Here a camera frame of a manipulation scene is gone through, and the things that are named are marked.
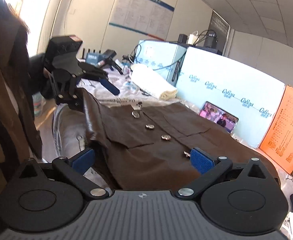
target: blue logo text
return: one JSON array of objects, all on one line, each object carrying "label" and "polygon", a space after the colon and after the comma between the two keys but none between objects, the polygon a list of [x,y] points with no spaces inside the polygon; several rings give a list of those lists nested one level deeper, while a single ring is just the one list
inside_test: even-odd
[{"label": "blue logo text", "polygon": [[205,85],[207,86],[207,89],[213,90],[214,88],[217,88],[213,83],[210,83],[209,81],[205,82]]},{"label": "blue logo text", "polygon": [[224,89],[223,91],[222,91],[222,93],[224,94],[224,97],[225,98],[232,98],[232,97],[234,97],[234,94],[231,92],[231,90],[226,90],[226,89]]},{"label": "blue logo text", "polygon": [[260,113],[261,113],[261,116],[264,117],[264,118],[268,118],[269,116],[272,116],[272,114],[269,113],[269,111],[265,110],[264,108],[260,109]]},{"label": "blue logo text", "polygon": [[253,106],[253,103],[250,103],[250,100],[242,98],[241,99],[242,106],[246,108],[250,108],[250,106]]},{"label": "blue logo text", "polygon": [[191,82],[194,82],[194,83],[196,83],[196,82],[198,82],[200,80],[200,79],[197,78],[197,76],[194,76],[194,75],[190,75],[189,79],[190,79]]}]

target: bulletin board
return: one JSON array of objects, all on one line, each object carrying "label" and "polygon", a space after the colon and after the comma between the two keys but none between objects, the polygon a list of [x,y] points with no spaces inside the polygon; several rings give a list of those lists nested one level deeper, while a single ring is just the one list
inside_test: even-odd
[{"label": "bulletin board", "polygon": [[293,88],[287,86],[279,110],[260,149],[286,172],[293,171]]},{"label": "bulletin board", "polygon": [[165,40],[173,12],[161,0],[116,0],[109,25]]}]

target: folded towel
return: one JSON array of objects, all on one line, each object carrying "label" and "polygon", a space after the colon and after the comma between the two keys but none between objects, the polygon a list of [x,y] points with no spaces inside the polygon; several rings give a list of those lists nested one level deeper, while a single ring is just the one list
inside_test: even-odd
[{"label": "folded towel", "polygon": [[134,64],[131,69],[131,81],[151,96],[159,100],[175,98],[178,90],[151,68],[144,64]]}]

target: brown jacket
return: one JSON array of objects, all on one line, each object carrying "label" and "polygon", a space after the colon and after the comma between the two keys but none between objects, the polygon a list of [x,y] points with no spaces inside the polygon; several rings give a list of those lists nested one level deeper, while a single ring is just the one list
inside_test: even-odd
[{"label": "brown jacket", "polygon": [[[259,153],[238,143],[219,125],[199,117],[180,103],[145,107],[132,115],[131,106],[108,108],[82,89],[87,140],[96,154],[95,169],[113,188],[124,190],[178,190],[199,177],[184,151],[194,147],[234,163],[262,160],[278,178],[274,166]],[[153,130],[145,125],[153,124]],[[170,141],[161,139],[170,135]]]},{"label": "brown jacket", "polygon": [[[32,115],[32,95],[26,92],[27,32],[14,17],[0,19],[0,192],[31,150],[41,156],[41,138]],[[5,83],[19,108],[16,113]]]}]

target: blue gripper pad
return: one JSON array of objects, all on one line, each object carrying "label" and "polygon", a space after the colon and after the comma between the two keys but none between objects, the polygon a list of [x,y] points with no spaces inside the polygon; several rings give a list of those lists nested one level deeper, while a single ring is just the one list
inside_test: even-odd
[{"label": "blue gripper pad", "polygon": [[207,156],[205,156],[196,149],[192,149],[190,155],[190,161],[192,166],[195,167],[195,169],[201,174],[206,173],[215,165],[213,160],[210,160]]}]

